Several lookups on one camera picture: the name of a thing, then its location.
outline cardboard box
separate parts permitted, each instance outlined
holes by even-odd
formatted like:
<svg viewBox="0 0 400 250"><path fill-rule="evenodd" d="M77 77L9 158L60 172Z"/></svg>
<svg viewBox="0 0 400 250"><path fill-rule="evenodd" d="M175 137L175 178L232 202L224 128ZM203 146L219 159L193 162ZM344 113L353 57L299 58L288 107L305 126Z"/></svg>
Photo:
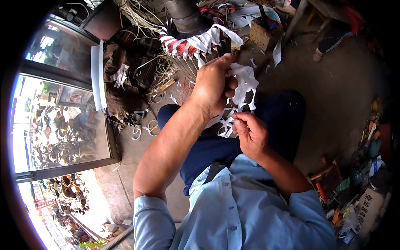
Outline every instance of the cardboard box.
<svg viewBox="0 0 400 250"><path fill-rule="evenodd" d="M358 221L361 224L361 229L358 233L360 238L368 238L369 232L379 215L383 201L384 197L371 188L367 188L365 193L360 198L360 203L357 206Z"/></svg>

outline black pants leg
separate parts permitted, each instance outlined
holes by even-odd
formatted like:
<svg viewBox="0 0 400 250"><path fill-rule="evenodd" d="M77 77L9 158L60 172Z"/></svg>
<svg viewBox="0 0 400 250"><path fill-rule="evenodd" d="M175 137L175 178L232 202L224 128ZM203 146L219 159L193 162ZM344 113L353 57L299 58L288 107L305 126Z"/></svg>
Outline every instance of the black pants leg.
<svg viewBox="0 0 400 250"><path fill-rule="evenodd" d="M179 105L168 104L160 109L158 112L160 129L179 108ZM306 111L304 98L297 91L284 90L262 98L256 103L256 108L255 115L268 127L268 145L293 163ZM189 188L194 179L211 162L220 162L229 167L241 153L238 137L224 138L203 132L190 149L179 172L186 186L184 194L189 195Z"/></svg>

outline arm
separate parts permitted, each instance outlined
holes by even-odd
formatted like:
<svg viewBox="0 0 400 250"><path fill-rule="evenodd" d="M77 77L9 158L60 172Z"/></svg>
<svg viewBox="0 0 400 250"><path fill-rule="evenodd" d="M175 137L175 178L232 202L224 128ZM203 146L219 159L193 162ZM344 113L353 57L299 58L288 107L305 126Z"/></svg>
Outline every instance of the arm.
<svg viewBox="0 0 400 250"><path fill-rule="evenodd" d="M313 189L293 164L268 147L267 127L260 119L247 112L235 113L232 117L235 118L233 133L239 135L242 152L272 176L285 200L293 193Z"/></svg>
<svg viewBox="0 0 400 250"><path fill-rule="evenodd" d="M178 174L189 150L211 118L222 112L226 99L235 95L238 83L225 78L233 62L231 54L205 64L189 100L170 118L143 154L133 181L134 198L158 197L166 202L165 190Z"/></svg>

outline slipper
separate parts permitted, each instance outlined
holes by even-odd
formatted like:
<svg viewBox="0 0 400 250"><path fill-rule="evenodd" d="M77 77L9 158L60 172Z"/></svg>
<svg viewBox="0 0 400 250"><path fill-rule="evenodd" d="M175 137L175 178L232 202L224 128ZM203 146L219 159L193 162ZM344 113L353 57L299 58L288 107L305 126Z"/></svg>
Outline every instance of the slipper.
<svg viewBox="0 0 400 250"><path fill-rule="evenodd" d="M315 54L312 56L312 60L314 62L319 62L322 59L322 52L320 52L320 50L317 48L315 50Z"/></svg>

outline metal pipe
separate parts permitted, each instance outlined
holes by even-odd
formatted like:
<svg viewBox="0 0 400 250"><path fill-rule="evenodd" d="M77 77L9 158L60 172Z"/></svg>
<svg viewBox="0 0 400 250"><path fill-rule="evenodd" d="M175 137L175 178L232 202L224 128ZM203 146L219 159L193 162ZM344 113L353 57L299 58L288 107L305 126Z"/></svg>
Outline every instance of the metal pipe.
<svg viewBox="0 0 400 250"><path fill-rule="evenodd" d="M177 31L185 36L195 36L206 32L210 27L206 25L199 8L194 1L163 0L171 14Z"/></svg>

